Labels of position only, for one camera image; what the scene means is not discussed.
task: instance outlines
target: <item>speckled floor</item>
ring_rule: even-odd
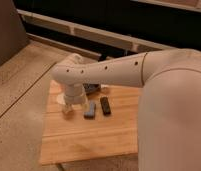
[[[38,42],[0,67],[0,171],[58,171],[38,164],[50,69],[70,52]],[[64,164],[72,171],[137,171],[137,156]]]

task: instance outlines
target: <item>black remote control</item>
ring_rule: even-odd
[[[104,115],[110,115],[111,114],[111,109],[109,106],[109,101],[107,97],[101,97],[100,98],[100,102],[101,102],[101,107],[103,110],[103,114]]]

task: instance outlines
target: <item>wooden cutting board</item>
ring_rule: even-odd
[[[88,96],[96,103],[96,117],[86,120],[81,106],[62,113],[56,98],[62,92],[55,81],[50,84],[45,114],[40,163],[55,164],[137,153],[137,88],[108,86]],[[111,116],[104,116],[99,102],[107,96]]]

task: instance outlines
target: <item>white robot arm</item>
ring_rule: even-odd
[[[83,64],[72,54],[53,69],[67,105],[85,103],[82,83],[144,87],[139,171],[201,171],[201,52],[174,49]]]

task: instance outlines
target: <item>black panel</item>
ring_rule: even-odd
[[[126,0],[108,2],[108,30],[159,43],[201,49],[201,13]]]
[[[14,0],[29,8],[32,0]],[[33,0],[43,15],[125,35],[201,50],[201,13],[130,0]]]
[[[16,8],[26,11],[32,11],[33,0],[13,0],[13,1]]]
[[[39,0],[34,12],[77,22],[85,25],[103,26],[106,0]]]

